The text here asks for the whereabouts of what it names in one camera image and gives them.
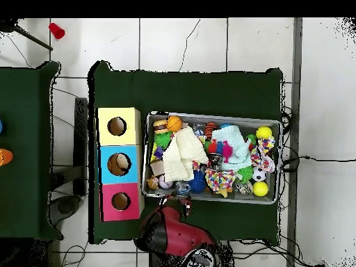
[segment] pink cube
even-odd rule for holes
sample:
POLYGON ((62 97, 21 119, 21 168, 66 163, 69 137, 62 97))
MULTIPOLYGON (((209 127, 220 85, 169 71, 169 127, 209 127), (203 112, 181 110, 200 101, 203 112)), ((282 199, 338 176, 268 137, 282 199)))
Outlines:
POLYGON ((103 184, 101 221, 139 219, 144 207, 144 196, 139 183, 103 184))

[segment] stacked cubes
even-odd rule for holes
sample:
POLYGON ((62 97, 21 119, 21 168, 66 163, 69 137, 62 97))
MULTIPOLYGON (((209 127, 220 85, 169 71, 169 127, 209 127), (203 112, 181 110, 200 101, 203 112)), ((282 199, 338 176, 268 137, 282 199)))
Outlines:
POLYGON ((141 123, 135 108, 96 108, 101 221, 139 219, 141 123))

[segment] orange basketball toy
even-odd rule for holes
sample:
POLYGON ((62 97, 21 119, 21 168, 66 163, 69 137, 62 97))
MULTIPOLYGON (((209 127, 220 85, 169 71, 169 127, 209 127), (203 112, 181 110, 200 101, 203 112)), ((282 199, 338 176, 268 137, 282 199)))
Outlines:
POLYGON ((167 121, 167 129, 171 132, 177 132, 181 129, 181 118, 177 115, 171 115, 167 121))
POLYGON ((0 166, 9 164, 13 160, 13 153, 6 149, 0 149, 0 166))

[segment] light blue cloth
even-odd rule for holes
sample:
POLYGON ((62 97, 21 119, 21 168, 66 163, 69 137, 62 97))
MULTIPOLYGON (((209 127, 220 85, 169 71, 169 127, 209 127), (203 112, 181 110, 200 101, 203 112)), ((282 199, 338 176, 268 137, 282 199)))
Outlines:
POLYGON ((237 171, 252 165, 251 153, 248 150, 251 140, 249 139, 245 143, 238 126, 232 125, 215 130, 211 135, 211 139, 216 139, 216 142, 224 142, 226 140, 233 148, 233 154, 228 160, 229 163, 222 162, 223 170, 237 171))

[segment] yellow tennis ball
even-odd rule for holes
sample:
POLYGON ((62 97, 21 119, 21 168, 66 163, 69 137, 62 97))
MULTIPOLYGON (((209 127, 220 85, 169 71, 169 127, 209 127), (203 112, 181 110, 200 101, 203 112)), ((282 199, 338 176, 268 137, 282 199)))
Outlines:
POLYGON ((181 118, 177 115, 171 115, 167 121, 167 129, 171 132, 177 132, 181 129, 181 118))
POLYGON ((268 192, 268 185, 266 182, 260 181, 260 182, 255 182, 253 185, 253 193, 257 197, 264 197, 267 195, 268 192))
POLYGON ((267 139, 271 135, 272 135, 272 130, 270 129, 270 127, 267 127, 267 126, 261 126, 256 131, 256 137, 257 138, 265 138, 265 139, 267 139))

